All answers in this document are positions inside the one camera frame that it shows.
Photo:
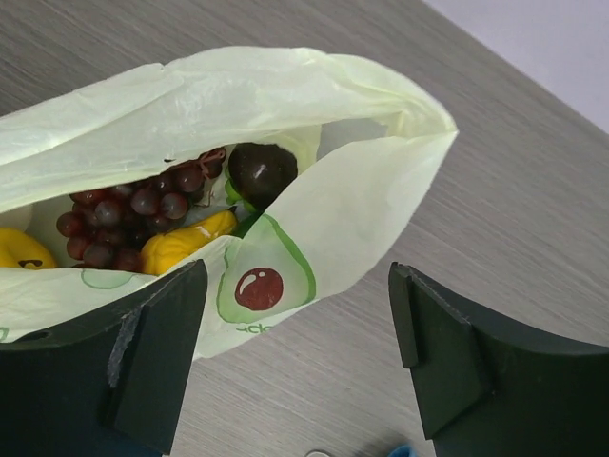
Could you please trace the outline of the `fake purple grape bunch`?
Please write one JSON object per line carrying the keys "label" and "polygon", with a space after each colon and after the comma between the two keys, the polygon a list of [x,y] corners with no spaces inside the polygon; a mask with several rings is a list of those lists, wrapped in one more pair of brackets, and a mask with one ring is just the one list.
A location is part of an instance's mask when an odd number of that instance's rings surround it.
{"label": "fake purple grape bunch", "polygon": [[71,210],[56,220],[68,256],[80,268],[140,272],[145,243],[185,222],[225,159],[220,147],[150,178],[71,194]]}

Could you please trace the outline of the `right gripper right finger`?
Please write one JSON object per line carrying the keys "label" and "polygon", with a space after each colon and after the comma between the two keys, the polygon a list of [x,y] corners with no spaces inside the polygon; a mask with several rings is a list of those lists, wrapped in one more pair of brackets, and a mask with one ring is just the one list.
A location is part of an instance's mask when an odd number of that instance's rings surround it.
{"label": "right gripper right finger", "polygon": [[393,264],[389,302],[439,456],[604,456],[608,350],[528,326]]}

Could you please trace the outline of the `fake dark plum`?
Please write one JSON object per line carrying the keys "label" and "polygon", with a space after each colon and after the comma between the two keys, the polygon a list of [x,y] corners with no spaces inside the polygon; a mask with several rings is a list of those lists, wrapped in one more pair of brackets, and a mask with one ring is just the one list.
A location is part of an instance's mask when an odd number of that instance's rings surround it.
{"label": "fake dark plum", "polygon": [[258,211],[267,209],[298,176],[296,157],[275,144],[238,144],[227,169],[239,194]]}

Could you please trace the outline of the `blue cloth hat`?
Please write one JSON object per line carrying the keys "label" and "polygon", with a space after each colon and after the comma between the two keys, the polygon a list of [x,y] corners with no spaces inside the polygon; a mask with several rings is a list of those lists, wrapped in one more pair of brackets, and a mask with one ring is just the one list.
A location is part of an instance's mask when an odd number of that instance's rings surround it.
{"label": "blue cloth hat", "polygon": [[383,457],[418,457],[418,453],[411,444],[400,444],[389,449]]}

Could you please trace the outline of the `pale green plastic bag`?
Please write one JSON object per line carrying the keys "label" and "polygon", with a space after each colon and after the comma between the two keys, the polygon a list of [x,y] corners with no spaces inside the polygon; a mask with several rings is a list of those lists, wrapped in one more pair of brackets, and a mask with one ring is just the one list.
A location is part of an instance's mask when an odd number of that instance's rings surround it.
{"label": "pale green plastic bag", "polygon": [[1,272],[1,341],[63,324],[161,279],[80,269],[55,228],[75,191],[191,164],[206,174],[188,223],[235,209],[242,227],[170,263],[206,265],[194,349],[242,345],[364,277],[403,232],[458,129],[374,61],[227,47],[143,65],[5,115],[1,218],[59,267]]}

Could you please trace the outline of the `fake green fruit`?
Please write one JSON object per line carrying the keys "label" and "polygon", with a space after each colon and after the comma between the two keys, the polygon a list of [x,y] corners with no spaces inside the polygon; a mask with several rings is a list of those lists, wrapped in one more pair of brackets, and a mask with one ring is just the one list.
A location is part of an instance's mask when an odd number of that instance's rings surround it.
{"label": "fake green fruit", "polygon": [[239,194],[230,177],[226,178],[225,192],[226,201],[237,217],[237,226],[231,234],[238,238],[244,238],[262,213]]}

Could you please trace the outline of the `fake yellow fruit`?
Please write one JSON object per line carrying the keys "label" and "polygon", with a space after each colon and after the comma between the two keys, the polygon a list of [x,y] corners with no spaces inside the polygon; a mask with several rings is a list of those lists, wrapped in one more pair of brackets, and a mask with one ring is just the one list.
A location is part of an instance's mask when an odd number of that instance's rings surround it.
{"label": "fake yellow fruit", "polygon": [[49,250],[15,228],[1,228],[1,267],[30,270],[57,268]]}

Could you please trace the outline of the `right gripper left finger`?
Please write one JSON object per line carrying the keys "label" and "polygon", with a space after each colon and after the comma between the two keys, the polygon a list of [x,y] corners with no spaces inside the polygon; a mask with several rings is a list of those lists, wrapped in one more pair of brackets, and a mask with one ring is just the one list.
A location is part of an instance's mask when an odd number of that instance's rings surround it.
{"label": "right gripper left finger", "polygon": [[5,455],[171,452],[206,301],[190,262],[1,347]]}

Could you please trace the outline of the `fake yellow pepper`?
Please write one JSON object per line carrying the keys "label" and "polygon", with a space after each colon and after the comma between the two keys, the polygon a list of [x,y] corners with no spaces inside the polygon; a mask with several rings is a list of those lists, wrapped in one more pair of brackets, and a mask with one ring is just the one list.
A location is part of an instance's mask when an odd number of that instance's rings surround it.
{"label": "fake yellow pepper", "polygon": [[151,237],[141,250],[142,272],[161,275],[217,238],[229,235],[238,224],[231,209],[213,214],[185,228]]}

